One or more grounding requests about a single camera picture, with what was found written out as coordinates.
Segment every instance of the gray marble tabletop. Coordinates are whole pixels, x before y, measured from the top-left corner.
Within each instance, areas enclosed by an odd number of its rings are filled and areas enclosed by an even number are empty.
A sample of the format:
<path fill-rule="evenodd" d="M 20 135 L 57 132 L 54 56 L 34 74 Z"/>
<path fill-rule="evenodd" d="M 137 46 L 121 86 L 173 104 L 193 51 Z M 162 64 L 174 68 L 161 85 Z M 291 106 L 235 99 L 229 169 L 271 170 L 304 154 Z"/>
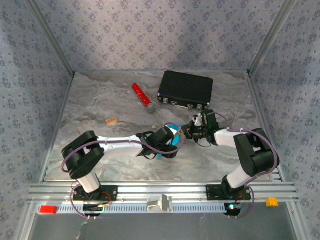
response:
<path fill-rule="evenodd" d="M 245 72 L 190 72 L 213 79 L 211 107 L 225 115 L 234 128 L 259 127 Z M 93 130 L 103 137 L 128 137 L 146 131 L 156 131 L 165 123 L 186 124 L 197 113 L 157 101 L 163 71 L 109 71 L 76 73 L 63 112 L 57 138 L 51 151 L 46 181 L 69 180 L 61 172 L 61 150 L 80 136 Z M 148 113 L 134 91 L 138 83 L 151 101 L 154 114 Z M 117 117 L 114 125 L 106 119 Z M 228 127 L 221 117 L 220 126 Z M 173 159 L 144 157 L 102 158 L 95 167 L 101 181 L 220 181 L 240 164 L 237 151 L 230 147 L 203 148 L 186 141 Z"/>

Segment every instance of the blue floral wallpaper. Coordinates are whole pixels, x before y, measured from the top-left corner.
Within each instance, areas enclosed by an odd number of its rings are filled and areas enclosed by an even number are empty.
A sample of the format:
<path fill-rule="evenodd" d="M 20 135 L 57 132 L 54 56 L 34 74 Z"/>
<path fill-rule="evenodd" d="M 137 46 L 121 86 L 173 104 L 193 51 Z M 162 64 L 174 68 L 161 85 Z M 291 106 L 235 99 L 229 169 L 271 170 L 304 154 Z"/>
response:
<path fill-rule="evenodd" d="M 246 70 L 283 0 L 36 0 L 76 72 Z"/>
<path fill-rule="evenodd" d="M 253 77 L 289 181 L 320 239 L 320 2 L 300 0 Z"/>
<path fill-rule="evenodd" d="M 24 1 L 0 3 L 0 239 L 37 183 L 70 78 Z"/>

